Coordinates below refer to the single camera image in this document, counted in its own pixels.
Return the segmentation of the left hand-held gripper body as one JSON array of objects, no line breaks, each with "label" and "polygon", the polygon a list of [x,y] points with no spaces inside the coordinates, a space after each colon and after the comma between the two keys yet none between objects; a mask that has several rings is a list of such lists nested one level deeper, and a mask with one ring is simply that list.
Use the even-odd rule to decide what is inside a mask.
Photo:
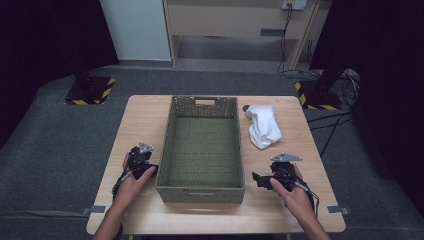
[{"label": "left hand-held gripper body", "polygon": [[144,142],[140,142],[138,146],[134,146],[130,150],[127,165],[136,179],[139,179],[146,170],[152,167],[149,159],[153,150],[152,146]]}]

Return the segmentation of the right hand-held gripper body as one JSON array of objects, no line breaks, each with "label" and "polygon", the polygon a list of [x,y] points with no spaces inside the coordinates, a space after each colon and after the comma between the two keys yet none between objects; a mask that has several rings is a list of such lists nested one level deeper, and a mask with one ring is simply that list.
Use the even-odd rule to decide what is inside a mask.
[{"label": "right hand-held gripper body", "polygon": [[298,157],[289,153],[281,152],[270,158],[272,161],[271,171],[274,178],[278,180],[283,187],[289,192],[292,191],[294,185],[300,185],[302,180],[295,172],[293,161],[302,161],[302,157]]}]

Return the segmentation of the white cloth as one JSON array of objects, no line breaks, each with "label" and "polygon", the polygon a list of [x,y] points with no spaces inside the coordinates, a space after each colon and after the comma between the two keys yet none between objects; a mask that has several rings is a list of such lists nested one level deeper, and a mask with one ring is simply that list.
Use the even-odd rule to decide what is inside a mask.
[{"label": "white cloth", "polygon": [[248,129],[250,141],[263,150],[282,139],[274,107],[271,105],[250,105],[245,115],[251,120]]}]

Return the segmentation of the green woven basket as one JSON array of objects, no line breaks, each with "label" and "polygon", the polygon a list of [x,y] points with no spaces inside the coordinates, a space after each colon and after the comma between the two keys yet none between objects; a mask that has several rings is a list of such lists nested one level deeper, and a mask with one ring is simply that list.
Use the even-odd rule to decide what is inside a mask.
[{"label": "green woven basket", "polygon": [[156,189],[165,203],[243,201],[237,98],[171,98]]}]

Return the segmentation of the person's right hand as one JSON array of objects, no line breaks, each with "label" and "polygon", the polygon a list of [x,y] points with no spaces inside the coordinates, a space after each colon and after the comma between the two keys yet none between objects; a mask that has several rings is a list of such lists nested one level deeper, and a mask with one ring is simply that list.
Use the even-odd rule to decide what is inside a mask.
[{"label": "person's right hand", "polygon": [[304,190],[295,186],[292,191],[288,191],[274,178],[270,179],[270,183],[273,190],[282,198],[290,213],[299,223],[312,222],[316,219],[307,193]]}]

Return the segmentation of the person's left hand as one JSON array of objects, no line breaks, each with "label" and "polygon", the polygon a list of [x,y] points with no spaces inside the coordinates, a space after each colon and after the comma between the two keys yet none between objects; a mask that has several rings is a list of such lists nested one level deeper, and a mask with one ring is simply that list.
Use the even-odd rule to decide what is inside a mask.
[{"label": "person's left hand", "polygon": [[136,179],[133,175],[126,178],[120,184],[112,205],[121,206],[126,210],[136,200],[149,179],[143,175],[139,179]]}]

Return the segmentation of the grey tape strip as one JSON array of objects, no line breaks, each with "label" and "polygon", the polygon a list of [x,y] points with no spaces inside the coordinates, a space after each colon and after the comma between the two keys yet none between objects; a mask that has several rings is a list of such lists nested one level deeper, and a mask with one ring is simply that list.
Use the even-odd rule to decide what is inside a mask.
[{"label": "grey tape strip", "polygon": [[350,214],[350,210],[348,207],[341,207],[338,205],[327,205],[327,210],[329,213],[340,213],[342,215]]},{"label": "grey tape strip", "polygon": [[82,215],[85,217],[89,217],[92,213],[104,213],[105,209],[105,206],[93,205],[91,207],[84,208],[82,210]]}]

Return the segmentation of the black stand with striped base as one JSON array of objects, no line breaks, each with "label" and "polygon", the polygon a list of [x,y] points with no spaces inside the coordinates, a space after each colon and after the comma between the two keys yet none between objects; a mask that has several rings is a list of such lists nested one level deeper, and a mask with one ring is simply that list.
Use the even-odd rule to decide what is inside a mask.
[{"label": "black stand with striped base", "polygon": [[74,83],[65,96],[66,104],[102,104],[106,101],[115,79],[92,76],[76,51],[66,53],[66,59],[74,75]]},{"label": "black stand with striped base", "polygon": [[342,68],[326,68],[317,80],[296,83],[301,106],[304,109],[340,110],[342,101],[332,87],[342,73]]}]

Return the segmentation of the white panel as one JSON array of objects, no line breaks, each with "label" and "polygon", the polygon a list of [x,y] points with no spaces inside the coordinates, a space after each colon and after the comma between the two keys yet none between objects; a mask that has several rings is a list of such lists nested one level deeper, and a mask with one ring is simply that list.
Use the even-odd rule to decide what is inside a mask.
[{"label": "white panel", "polygon": [[119,60],[171,60],[163,0],[100,3]]}]

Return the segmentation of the black curtain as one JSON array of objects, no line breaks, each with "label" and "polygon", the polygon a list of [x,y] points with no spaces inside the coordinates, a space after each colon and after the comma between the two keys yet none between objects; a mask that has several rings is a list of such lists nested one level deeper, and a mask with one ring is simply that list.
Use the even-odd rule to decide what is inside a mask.
[{"label": "black curtain", "polygon": [[0,148],[40,86],[74,77],[70,50],[89,73],[118,62],[100,0],[0,0]]},{"label": "black curtain", "polygon": [[424,0],[332,0],[311,67],[359,74],[360,136],[424,216]]}]

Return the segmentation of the wooden cabinet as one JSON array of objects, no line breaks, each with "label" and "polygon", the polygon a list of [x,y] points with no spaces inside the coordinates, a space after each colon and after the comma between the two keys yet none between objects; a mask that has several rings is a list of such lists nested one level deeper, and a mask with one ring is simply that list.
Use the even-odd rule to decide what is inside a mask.
[{"label": "wooden cabinet", "polygon": [[286,0],[163,0],[171,56],[183,36],[256,38],[266,29],[283,29],[289,41],[285,59],[294,70],[307,41],[319,37],[330,0],[304,0],[302,10],[284,10]]}]

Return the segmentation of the white power outlet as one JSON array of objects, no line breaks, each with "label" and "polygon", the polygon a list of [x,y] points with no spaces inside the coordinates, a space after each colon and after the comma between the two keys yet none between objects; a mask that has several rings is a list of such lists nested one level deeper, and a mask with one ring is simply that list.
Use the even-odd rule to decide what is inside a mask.
[{"label": "white power outlet", "polygon": [[304,10],[308,0],[283,0],[283,10]]}]

